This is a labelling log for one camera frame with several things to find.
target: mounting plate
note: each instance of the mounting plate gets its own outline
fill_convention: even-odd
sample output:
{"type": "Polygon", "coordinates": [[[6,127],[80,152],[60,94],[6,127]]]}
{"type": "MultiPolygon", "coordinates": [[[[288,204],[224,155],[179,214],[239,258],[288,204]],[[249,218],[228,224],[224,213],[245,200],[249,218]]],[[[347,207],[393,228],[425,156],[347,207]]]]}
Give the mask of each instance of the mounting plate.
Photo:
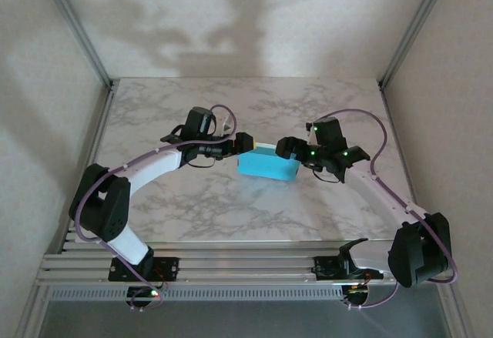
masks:
{"type": "MultiPolygon", "coordinates": [[[[150,282],[174,282],[178,271],[179,258],[154,257],[153,267],[149,275],[146,276],[146,280],[150,282]]],[[[117,258],[111,262],[108,280],[110,282],[138,282],[136,276],[117,258]]]]}
{"type": "Polygon", "coordinates": [[[319,280],[365,280],[368,274],[372,280],[383,279],[384,274],[373,269],[361,269],[360,273],[347,274],[340,267],[337,256],[318,256],[314,257],[315,266],[311,272],[315,274],[317,281],[319,280]]]}

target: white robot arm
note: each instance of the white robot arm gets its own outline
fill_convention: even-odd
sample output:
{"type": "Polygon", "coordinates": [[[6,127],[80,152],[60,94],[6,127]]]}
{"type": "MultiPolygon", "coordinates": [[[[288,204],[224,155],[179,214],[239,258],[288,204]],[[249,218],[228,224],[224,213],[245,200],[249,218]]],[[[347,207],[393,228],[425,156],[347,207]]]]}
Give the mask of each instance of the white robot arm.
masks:
{"type": "Polygon", "coordinates": [[[358,146],[347,146],[334,117],[308,123],[307,131],[308,142],[293,136],[282,138],[276,154],[285,159],[294,156],[314,172],[326,169],[333,173],[363,197],[395,234],[388,242],[366,238],[349,242],[340,248],[337,263],[319,264],[315,273],[340,275],[338,268],[342,268],[350,276],[358,270],[373,269],[392,273],[402,286],[410,287],[451,267],[450,231],[442,214],[430,215],[388,188],[372,169],[370,156],[358,146]]]}
{"type": "MultiPolygon", "coordinates": [[[[155,280],[151,274],[156,263],[169,260],[157,260],[153,250],[130,229],[127,224],[130,197],[145,184],[166,172],[179,169],[198,155],[223,159],[255,148],[253,138],[246,133],[237,133],[235,140],[228,139],[229,136],[209,134],[211,122],[216,123],[211,110],[195,107],[184,125],[177,126],[170,135],[161,139],[172,144],[166,147],[165,152],[149,156],[128,168],[123,166],[124,170],[113,175],[107,168],[94,164],[86,169],[82,177],[69,211],[70,216],[77,219],[76,214],[81,211],[79,207],[84,202],[80,225],[108,243],[146,279],[155,280]],[[98,181],[101,183],[97,190],[82,201],[98,181]]],[[[360,147],[347,147],[335,118],[323,118],[307,124],[307,130],[310,132],[309,142],[295,137],[282,138],[277,143],[276,154],[285,159],[295,158],[314,172],[326,169],[333,173],[363,197],[395,233],[394,240],[388,242],[368,239],[349,242],[340,248],[335,263],[314,268],[317,276],[337,275],[336,279],[341,279],[341,276],[342,279],[350,279],[358,271],[372,269],[392,273],[401,285],[409,287],[450,268],[450,234],[448,221],[443,215],[429,215],[421,207],[412,202],[402,203],[401,199],[391,195],[392,191],[385,190],[380,179],[372,174],[374,171],[369,155],[360,147]],[[427,227],[432,229],[436,238],[427,227]]],[[[114,259],[112,266],[112,269],[125,269],[118,259],[114,259]]]]}
{"type": "MultiPolygon", "coordinates": [[[[127,223],[130,197],[145,184],[166,172],[179,169],[198,155],[221,160],[255,148],[253,138],[244,132],[238,132],[235,139],[229,139],[236,132],[236,120],[230,135],[209,133],[211,123],[217,124],[212,112],[214,107],[211,110],[194,107],[184,125],[178,125],[171,134],[161,139],[170,143],[169,146],[148,152],[120,170],[110,172],[97,163],[89,166],[75,193],[69,210],[72,219],[107,243],[144,278],[148,278],[156,260],[153,250],[139,239],[127,223]]],[[[223,133],[222,127],[216,126],[214,131],[223,133]]],[[[122,263],[113,266],[125,269],[122,263]]]]}

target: blue foam block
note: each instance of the blue foam block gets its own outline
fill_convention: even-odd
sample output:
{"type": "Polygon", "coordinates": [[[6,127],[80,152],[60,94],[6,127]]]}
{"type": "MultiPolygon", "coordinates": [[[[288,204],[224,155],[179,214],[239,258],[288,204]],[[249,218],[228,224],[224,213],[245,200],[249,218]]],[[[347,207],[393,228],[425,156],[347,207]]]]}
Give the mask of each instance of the blue foam block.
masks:
{"type": "Polygon", "coordinates": [[[238,156],[238,173],[279,180],[295,180],[300,162],[281,159],[276,155],[276,146],[257,144],[253,151],[238,156]]]}

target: marble tabletop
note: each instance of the marble tabletop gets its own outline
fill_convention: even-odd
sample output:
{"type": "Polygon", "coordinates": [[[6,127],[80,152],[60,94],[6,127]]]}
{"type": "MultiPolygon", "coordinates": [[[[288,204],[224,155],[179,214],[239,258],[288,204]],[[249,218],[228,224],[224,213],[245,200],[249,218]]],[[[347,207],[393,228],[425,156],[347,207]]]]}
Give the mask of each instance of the marble tabletop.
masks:
{"type": "MultiPolygon", "coordinates": [[[[239,131],[270,144],[284,136],[306,139],[305,122],[334,110],[372,111],[389,131],[377,171],[409,196],[373,79],[122,79],[98,163],[119,166],[162,145],[159,139],[184,123],[192,107],[217,103],[234,111],[239,131]]],[[[338,117],[348,144],[375,154],[382,140],[377,124],[358,113],[338,117]]],[[[379,216],[343,184],[320,182],[303,167],[293,182],[241,176],[236,165],[233,157],[211,169],[185,166],[151,182],[132,197],[131,227],[147,242],[393,238],[379,216]]]]}

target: gray floor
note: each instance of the gray floor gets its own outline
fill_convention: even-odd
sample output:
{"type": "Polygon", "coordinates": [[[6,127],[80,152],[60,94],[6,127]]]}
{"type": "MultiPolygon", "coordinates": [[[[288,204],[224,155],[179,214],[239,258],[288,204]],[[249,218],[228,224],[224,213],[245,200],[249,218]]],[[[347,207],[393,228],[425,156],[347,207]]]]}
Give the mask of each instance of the gray floor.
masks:
{"type": "MultiPolygon", "coordinates": [[[[374,287],[381,298],[392,287],[374,287]]],[[[125,303],[49,305],[42,338],[90,337],[447,337],[436,287],[401,288],[376,309],[347,311],[337,301],[179,302],[144,313],[125,303]]]]}

